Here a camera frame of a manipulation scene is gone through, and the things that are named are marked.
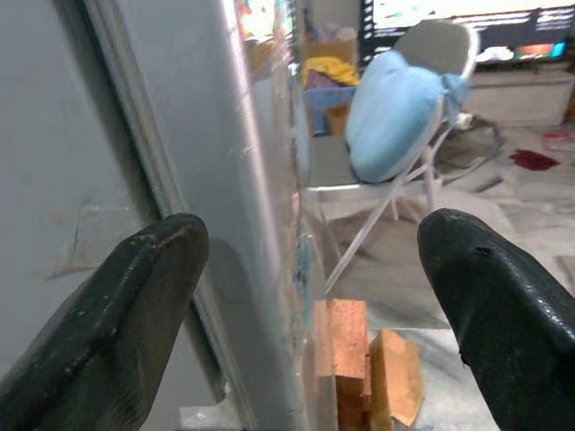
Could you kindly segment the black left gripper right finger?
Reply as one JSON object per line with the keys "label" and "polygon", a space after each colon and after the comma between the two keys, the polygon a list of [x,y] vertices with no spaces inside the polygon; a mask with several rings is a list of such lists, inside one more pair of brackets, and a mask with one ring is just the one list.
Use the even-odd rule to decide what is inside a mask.
{"label": "black left gripper right finger", "polygon": [[497,426],[574,428],[574,298],[480,218],[441,208],[417,232],[420,262]]}

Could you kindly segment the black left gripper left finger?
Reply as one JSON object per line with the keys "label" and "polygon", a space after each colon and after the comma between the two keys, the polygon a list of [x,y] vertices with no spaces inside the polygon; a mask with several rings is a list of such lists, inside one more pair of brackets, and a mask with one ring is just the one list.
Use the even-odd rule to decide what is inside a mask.
{"label": "black left gripper left finger", "polygon": [[171,215],[129,236],[60,305],[1,381],[4,430],[138,430],[208,261]]}

